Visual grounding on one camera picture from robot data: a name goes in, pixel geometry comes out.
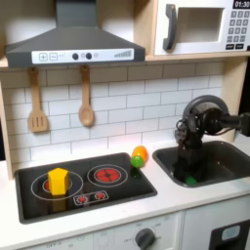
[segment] gray sink basin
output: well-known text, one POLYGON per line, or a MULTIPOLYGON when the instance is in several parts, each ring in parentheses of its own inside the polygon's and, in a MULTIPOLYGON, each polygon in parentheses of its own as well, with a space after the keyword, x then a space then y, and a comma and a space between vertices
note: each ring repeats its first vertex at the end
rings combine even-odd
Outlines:
POLYGON ((187 184, 184 180, 178 180, 174 176, 173 164, 178 156, 176 147, 157 150, 153 154, 153 159, 173 182, 187 188, 198 188, 250 177, 250 157, 235 146, 223 142, 205 143, 203 155, 201 171, 198 178, 195 178, 195 184, 187 184))

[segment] range hood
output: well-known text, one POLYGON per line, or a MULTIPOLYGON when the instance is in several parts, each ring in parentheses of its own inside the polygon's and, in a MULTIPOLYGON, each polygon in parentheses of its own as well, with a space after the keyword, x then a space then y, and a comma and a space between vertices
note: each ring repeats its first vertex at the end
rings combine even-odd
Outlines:
POLYGON ((97 27, 97 0, 57 0, 57 28, 6 48, 9 67, 143 62, 145 48, 97 27))

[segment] cabinet door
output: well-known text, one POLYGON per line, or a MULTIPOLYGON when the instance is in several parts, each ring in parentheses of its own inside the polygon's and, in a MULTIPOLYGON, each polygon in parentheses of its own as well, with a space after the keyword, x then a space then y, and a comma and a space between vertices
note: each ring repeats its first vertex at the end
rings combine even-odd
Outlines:
MULTIPOLYGON (((181 249, 208 250, 213 229, 247 220, 250 220, 250 195, 187 210, 181 249)), ((249 236, 245 249, 250 249, 249 236)))

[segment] stove top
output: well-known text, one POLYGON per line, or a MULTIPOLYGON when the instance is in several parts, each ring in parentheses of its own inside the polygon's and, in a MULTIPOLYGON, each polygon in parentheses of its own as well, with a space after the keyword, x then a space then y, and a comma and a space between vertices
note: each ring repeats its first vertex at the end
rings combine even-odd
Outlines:
POLYGON ((18 170, 16 182, 23 224, 157 195, 126 153, 18 170), (56 168, 69 171, 66 195, 50 192, 47 174, 56 168))

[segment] wall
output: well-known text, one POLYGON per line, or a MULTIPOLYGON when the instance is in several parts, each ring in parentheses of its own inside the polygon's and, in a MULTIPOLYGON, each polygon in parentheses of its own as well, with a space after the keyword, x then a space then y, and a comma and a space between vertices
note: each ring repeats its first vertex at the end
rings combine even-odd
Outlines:
POLYGON ((95 125, 78 119, 81 78, 76 66, 40 69, 40 93, 50 130, 31 134, 30 84, 25 69, 0 69, 13 163, 174 140, 186 104, 201 95, 220 96, 223 62, 152 62, 91 67, 95 125))

